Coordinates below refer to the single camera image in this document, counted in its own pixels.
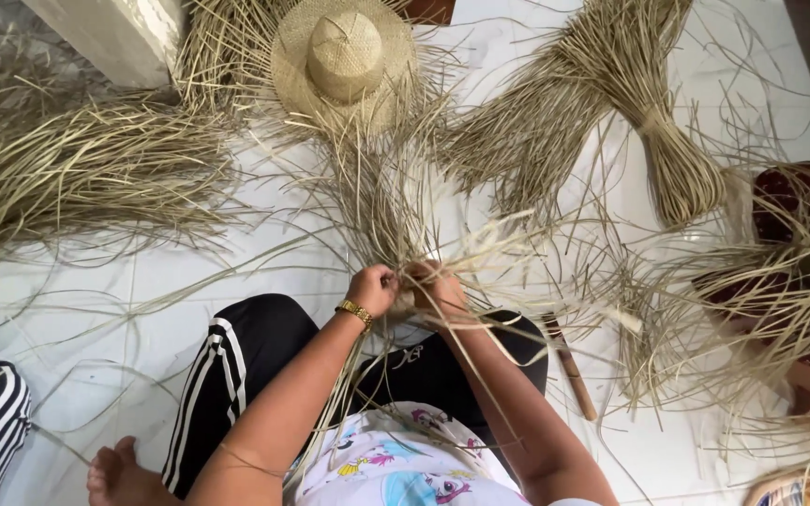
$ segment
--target woven straw hat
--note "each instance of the woven straw hat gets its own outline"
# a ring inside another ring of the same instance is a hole
[[[354,116],[372,132],[392,124],[396,92],[416,68],[411,26],[380,0],[302,0],[280,22],[271,51],[288,112]]]

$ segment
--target maroon patterned fabric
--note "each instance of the maroon patterned fabric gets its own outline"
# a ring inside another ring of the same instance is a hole
[[[765,170],[755,178],[753,190],[756,197],[752,206],[752,220],[759,242],[765,244],[792,244],[795,233],[792,220],[806,227],[810,232],[810,161],[800,162],[793,167],[780,169],[772,167]],[[783,216],[778,216],[773,210],[782,210]],[[738,273],[738,269],[717,270],[700,276],[693,281],[696,289],[701,290],[705,282],[713,281],[716,277],[729,276]],[[735,304],[735,298],[743,293],[759,290],[757,302],[747,301]],[[744,281],[728,284],[713,293],[706,293],[706,300],[713,305],[720,305],[731,310],[734,314],[747,314],[754,318],[770,316],[771,313],[782,315],[779,311],[783,305],[792,301],[782,293],[794,293],[804,289],[802,283],[790,278],[788,274],[771,273],[758,278],[748,278]],[[771,326],[782,326],[782,319],[761,320],[759,330],[767,330]],[[756,328],[749,328],[749,333]],[[762,339],[764,344],[771,344],[773,339]],[[803,364],[810,365],[810,354],[802,357]]]

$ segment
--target woman's right hand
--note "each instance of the woman's right hand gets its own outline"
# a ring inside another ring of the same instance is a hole
[[[416,307],[440,317],[467,314],[467,295],[461,283],[439,262],[415,262],[405,272],[418,283],[412,289]]]

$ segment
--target white tile floor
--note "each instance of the white tile floor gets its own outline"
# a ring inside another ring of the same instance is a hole
[[[441,29],[434,37],[440,44],[462,42],[458,54],[468,68],[464,87],[472,90],[462,94],[463,103],[477,104],[495,93],[499,80],[517,68],[518,58],[538,45],[539,40],[532,38],[545,33],[547,27],[563,26],[579,4],[579,0],[458,0],[456,25]],[[669,79],[680,97],[674,114],[679,124],[692,122],[692,106],[697,105],[696,125],[702,135],[735,146],[739,138],[725,124],[731,112],[736,111],[737,121],[761,125],[762,132],[772,116],[780,139],[775,148],[792,160],[810,159],[810,78],[781,0],[739,0],[732,6],[721,0],[701,0],[687,29],[670,56]],[[719,52],[718,44],[729,52]],[[748,62],[773,84],[740,75],[737,65],[727,59],[731,52],[748,55]],[[618,121],[608,134],[608,155],[615,160],[606,178],[611,188],[609,209],[640,227],[654,227],[646,194],[645,159],[636,135],[627,138],[628,130]],[[746,143],[766,145],[764,139]],[[288,156],[298,156],[299,163],[309,161],[307,150]],[[240,165],[249,169],[262,158],[254,150],[245,151]],[[273,163],[255,171],[269,171]],[[587,156],[575,173],[585,175],[589,170],[591,157]],[[301,195],[283,193],[280,184],[276,180],[247,187],[244,198],[264,209],[294,207],[301,202]],[[566,201],[574,190],[562,191]],[[450,199],[446,205],[459,207],[459,202],[463,201]],[[465,216],[470,223],[482,223],[485,202],[473,199],[471,209],[436,216],[443,229],[455,235]],[[295,223],[309,231],[322,226],[305,215]],[[165,245],[95,268],[56,264],[48,253],[34,256],[31,264],[0,264],[0,355],[17,362],[30,381],[34,399],[41,402],[46,398],[37,406],[39,426],[87,458],[98,446],[112,444],[121,435],[137,435],[142,463],[159,468],[173,423],[174,396],[182,389],[183,369],[204,337],[209,316],[255,293],[283,292],[295,296],[320,324],[345,291],[347,276],[308,269],[343,265],[327,249],[311,245],[267,264],[294,268],[252,274],[253,264],[162,311],[152,313],[158,306],[146,302],[239,265],[300,234],[295,228],[267,223],[256,230],[227,231],[220,240],[227,250],[220,255]],[[332,244],[339,244],[332,234],[324,235]],[[627,227],[622,238],[630,242],[634,235],[645,234]],[[95,258],[101,256],[88,252],[84,258],[88,265],[95,265]],[[567,275],[575,263],[568,261]],[[20,312],[21,301],[40,289],[50,294]],[[128,308],[146,314],[128,319]],[[551,397],[599,459],[624,503],[738,504],[748,480],[794,461],[777,458],[771,450],[752,450],[758,458],[719,451],[725,445],[763,445],[755,439],[728,440],[723,432],[729,420],[713,409],[662,411],[657,417],[650,409],[635,413],[618,409],[624,401],[611,379],[615,370],[601,360],[615,357],[614,332],[596,330],[577,346],[589,354],[578,354],[578,362],[600,411],[609,415],[600,427],[578,416],[570,394],[563,392],[565,382],[557,365],[552,370]],[[84,504],[84,475],[84,466],[73,454],[33,432],[10,471],[0,504]]]

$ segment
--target wooden stick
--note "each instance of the wooden stick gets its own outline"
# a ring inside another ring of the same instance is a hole
[[[596,407],[592,404],[590,391],[586,389],[586,384],[583,383],[583,377],[579,375],[577,363],[574,362],[573,355],[570,354],[567,341],[564,340],[564,334],[562,334],[561,327],[558,326],[555,315],[546,313],[543,315],[543,321],[546,323],[546,329],[549,331],[549,335],[562,345],[562,347],[557,350],[558,360],[562,362],[564,374],[568,376],[570,387],[574,392],[574,397],[577,398],[579,408],[583,411],[583,416],[586,417],[586,420],[596,420],[599,418],[599,414],[596,412]]]

